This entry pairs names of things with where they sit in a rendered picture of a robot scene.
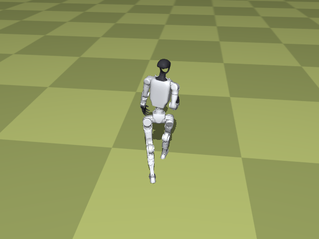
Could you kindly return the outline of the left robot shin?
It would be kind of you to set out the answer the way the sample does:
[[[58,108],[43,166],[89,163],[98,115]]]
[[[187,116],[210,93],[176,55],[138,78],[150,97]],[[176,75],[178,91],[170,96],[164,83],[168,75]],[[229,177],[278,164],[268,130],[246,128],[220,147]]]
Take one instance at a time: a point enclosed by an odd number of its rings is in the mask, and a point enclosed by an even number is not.
[[[153,152],[149,153],[148,145],[147,145],[147,158],[148,158],[148,164],[149,164],[149,167],[150,167],[151,177],[152,177],[152,175],[154,177],[154,163],[155,163],[154,153]]]

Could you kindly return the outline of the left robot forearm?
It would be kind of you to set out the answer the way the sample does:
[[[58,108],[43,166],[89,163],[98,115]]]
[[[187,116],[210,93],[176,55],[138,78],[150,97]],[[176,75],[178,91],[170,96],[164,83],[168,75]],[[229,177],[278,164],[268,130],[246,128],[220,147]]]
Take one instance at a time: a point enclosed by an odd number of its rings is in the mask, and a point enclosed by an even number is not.
[[[140,106],[143,106],[145,108],[146,102],[147,102],[147,97],[143,97],[143,92],[144,91],[142,91]]]

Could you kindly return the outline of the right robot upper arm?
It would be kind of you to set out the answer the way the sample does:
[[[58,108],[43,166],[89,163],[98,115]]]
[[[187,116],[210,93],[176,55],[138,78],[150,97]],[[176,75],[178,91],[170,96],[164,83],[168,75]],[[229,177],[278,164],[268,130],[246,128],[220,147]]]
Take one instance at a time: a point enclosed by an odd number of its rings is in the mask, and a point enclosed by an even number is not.
[[[175,109],[176,101],[178,98],[178,92],[180,90],[180,86],[178,83],[175,82],[170,82],[170,88],[172,89],[171,92],[171,102],[169,103],[169,108],[170,109]]]

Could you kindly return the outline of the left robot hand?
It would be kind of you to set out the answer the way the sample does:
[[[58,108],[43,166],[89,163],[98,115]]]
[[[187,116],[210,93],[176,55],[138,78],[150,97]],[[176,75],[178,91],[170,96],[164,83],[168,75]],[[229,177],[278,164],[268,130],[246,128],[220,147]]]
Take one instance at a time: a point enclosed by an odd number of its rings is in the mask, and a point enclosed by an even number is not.
[[[149,107],[149,106],[145,106],[145,108],[144,108],[143,106],[141,106],[141,109],[142,109],[142,112],[143,112],[144,115],[146,115],[146,114],[148,115],[149,112],[147,112],[147,111],[150,111],[150,110],[146,109],[146,107]],[[147,111],[146,111],[146,110],[147,110]],[[146,113],[146,112],[147,112],[147,113]],[[147,116],[147,115],[146,115],[146,116]]]

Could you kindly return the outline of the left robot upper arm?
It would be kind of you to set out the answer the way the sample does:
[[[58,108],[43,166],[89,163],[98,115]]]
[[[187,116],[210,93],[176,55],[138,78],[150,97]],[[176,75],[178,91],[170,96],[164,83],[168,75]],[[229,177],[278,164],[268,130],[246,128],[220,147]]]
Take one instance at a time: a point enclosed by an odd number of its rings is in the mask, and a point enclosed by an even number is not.
[[[150,89],[150,81],[152,79],[153,76],[147,76],[145,79],[144,79],[144,87],[143,87],[143,97],[149,97],[149,89]]]

